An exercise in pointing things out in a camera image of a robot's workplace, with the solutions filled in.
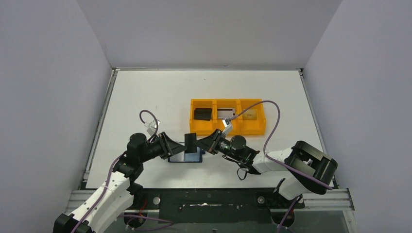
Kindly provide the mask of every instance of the orange bin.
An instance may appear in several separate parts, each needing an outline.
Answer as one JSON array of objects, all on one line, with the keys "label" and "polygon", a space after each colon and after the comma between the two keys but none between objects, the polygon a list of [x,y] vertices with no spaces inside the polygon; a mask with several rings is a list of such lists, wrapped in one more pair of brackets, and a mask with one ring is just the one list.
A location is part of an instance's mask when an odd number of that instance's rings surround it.
[{"label": "orange bin", "polygon": [[[218,119],[218,109],[235,109],[235,114],[250,105],[262,101],[261,99],[192,99],[190,104],[190,132],[200,136],[207,136],[216,129],[223,130],[221,119]],[[211,108],[211,120],[195,120],[194,110],[196,108]],[[243,115],[232,120],[233,130],[229,135],[265,135],[266,117],[263,105],[258,104],[245,112]]]}]

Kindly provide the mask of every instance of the gray wall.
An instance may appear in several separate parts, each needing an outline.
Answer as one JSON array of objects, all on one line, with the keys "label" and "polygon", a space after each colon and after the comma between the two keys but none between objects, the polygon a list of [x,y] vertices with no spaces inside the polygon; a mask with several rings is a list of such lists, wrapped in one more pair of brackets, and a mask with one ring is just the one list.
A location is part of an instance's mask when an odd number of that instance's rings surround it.
[{"label": "gray wall", "polygon": [[77,0],[113,67],[302,68],[342,0]]},{"label": "gray wall", "polygon": [[343,0],[304,69],[361,233],[412,232],[412,1]]},{"label": "gray wall", "polygon": [[110,65],[75,0],[0,3],[0,226],[51,232],[81,180]]}]

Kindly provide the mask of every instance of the purple cable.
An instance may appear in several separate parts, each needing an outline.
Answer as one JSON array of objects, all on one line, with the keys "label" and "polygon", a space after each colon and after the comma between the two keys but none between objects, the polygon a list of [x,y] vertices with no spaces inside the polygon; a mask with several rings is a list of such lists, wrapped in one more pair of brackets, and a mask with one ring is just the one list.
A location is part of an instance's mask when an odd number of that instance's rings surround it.
[{"label": "purple cable", "polygon": [[121,156],[117,157],[115,159],[115,161],[112,162],[112,165],[110,165],[110,170],[109,170],[109,174],[107,175],[107,179],[106,179],[106,183],[105,186],[103,188],[103,192],[102,194],[100,194],[99,198],[96,200],[96,202],[89,208],[89,210],[85,213],[85,215],[79,220],[79,222],[76,224],[76,226],[74,226],[73,230],[71,230],[70,233],[75,233],[77,228],[80,226],[80,224],[82,224],[84,222],[84,220],[87,218],[87,216],[89,216],[89,214],[94,210],[94,207],[96,207],[97,204],[99,204],[99,202],[103,199],[104,195],[106,194],[107,191],[107,187],[110,183],[110,176],[112,175],[112,170],[114,165],[117,163],[117,161],[125,155],[125,152],[123,154],[121,154]]},{"label": "purple cable", "polygon": [[155,230],[160,230],[169,226],[172,226],[174,224],[174,222],[169,221],[169,220],[164,220],[164,219],[159,219],[159,218],[154,218],[154,217],[146,217],[146,216],[139,216],[139,215],[119,215],[119,217],[132,217],[132,219],[130,219],[129,221],[127,221],[126,225],[129,225],[129,223],[134,220],[133,218],[142,218],[142,219],[146,219],[146,220],[153,220],[153,221],[160,221],[160,222],[167,222],[168,224],[165,226],[161,226],[161,227],[155,227],[155,228],[149,228],[149,229],[139,229],[139,228],[135,228],[135,231],[141,231],[141,232],[149,232],[149,231],[155,231]]},{"label": "purple cable", "polygon": [[289,215],[289,213],[291,212],[292,208],[295,206],[295,203],[297,201],[297,197],[295,199],[293,199],[292,204],[289,206],[289,209],[286,211],[285,215],[283,216],[282,220],[280,221],[279,225],[277,226],[277,230],[276,233],[280,232],[281,227],[283,227],[283,222],[285,222],[286,217]]},{"label": "purple cable", "polygon": [[309,176],[309,175],[307,175],[307,174],[305,174],[305,173],[303,173],[303,172],[301,172],[301,171],[299,171],[299,170],[296,170],[295,168],[293,168],[293,167],[291,167],[291,166],[289,166],[289,165],[286,165],[285,163],[282,163],[281,161],[278,161],[278,160],[270,157],[270,156],[266,153],[266,146],[268,145],[268,142],[269,142],[269,140],[271,139],[271,137],[272,137],[273,133],[275,132],[277,126],[279,125],[279,121],[280,121],[280,108],[279,108],[279,105],[277,105],[277,103],[275,103],[275,102],[273,102],[273,101],[271,101],[271,100],[263,100],[263,101],[254,103],[254,104],[252,104],[251,106],[249,106],[249,107],[247,107],[246,109],[244,109],[241,113],[239,113],[239,114],[237,114],[236,116],[233,116],[232,118],[230,118],[230,120],[233,120],[233,119],[237,118],[238,116],[242,115],[244,112],[246,112],[247,110],[249,110],[250,108],[252,108],[252,107],[254,107],[254,106],[258,105],[258,104],[261,104],[261,103],[272,103],[272,104],[274,104],[274,105],[276,106],[276,108],[277,108],[277,121],[276,121],[276,124],[275,124],[275,126],[273,127],[273,130],[271,131],[271,133],[269,134],[268,138],[266,139],[265,144],[263,145],[263,153],[265,153],[265,156],[266,156],[268,159],[272,160],[273,162],[278,163],[278,164],[284,166],[284,167],[287,168],[288,170],[293,171],[293,172],[295,172],[295,173],[297,173],[297,174],[299,174],[299,175],[301,175],[301,176],[303,176],[303,177],[305,177],[305,178],[307,178],[307,179],[309,179],[309,180],[311,180],[311,181],[313,181],[313,182],[315,182],[315,183],[323,186],[324,188],[326,188],[326,189],[328,189],[328,190],[332,190],[332,187],[330,187],[329,185],[323,183],[322,181],[317,180],[316,178],[314,178],[314,177],[312,177],[312,176]]},{"label": "purple cable", "polygon": [[143,122],[143,124],[145,124],[146,122],[141,117],[142,113],[149,113],[150,115],[152,115],[154,121],[156,122],[156,129],[154,130],[154,134],[147,140],[148,142],[150,142],[156,136],[157,129],[159,128],[159,123],[157,122],[157,118],[155,117],[155,115],[152,112],[150,112],[149,110],[142,110],[139,113],[139,118],[140,118],[140,121]]}]

